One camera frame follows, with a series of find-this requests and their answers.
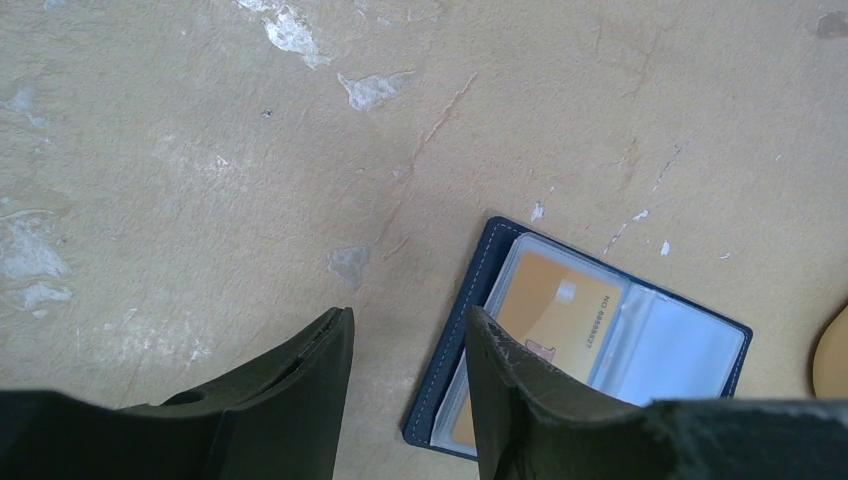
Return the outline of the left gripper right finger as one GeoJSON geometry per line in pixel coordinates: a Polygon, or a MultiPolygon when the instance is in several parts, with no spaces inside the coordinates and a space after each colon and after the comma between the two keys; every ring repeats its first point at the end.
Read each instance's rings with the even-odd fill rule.
{"type": "Polygon", "coordinates": [[[563,373],[482,308],[466,314],[484,479],[843,479],[842,400],[683,400],[638,407],[563,373]]]}

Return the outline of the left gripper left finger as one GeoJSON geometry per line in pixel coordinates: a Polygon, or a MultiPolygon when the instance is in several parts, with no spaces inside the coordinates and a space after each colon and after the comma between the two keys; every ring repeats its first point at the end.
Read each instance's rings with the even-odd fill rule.
{"type": "Polygon", "coordinates": [[[351,309],[159,405],[1,395],[5,479],[330,479],[350,378],[351,309]]]}

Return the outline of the blue leather card holder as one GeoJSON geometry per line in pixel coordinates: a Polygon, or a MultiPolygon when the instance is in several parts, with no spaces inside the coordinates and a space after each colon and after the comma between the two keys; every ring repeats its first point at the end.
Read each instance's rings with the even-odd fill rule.
{"type": "Polygon", "coordinates": [[[592,375],[588,382],[579,382],[637,406],[655,400],[734,394],[753,337],[749,327],[510,219],[494,216],[484,226],[402,427],[408,444],[475,458],[465,313],[473,306],[486,312],[485,306],[504,282],[507,269],[525,251],[586,262],[627,282],[592,375]]]}

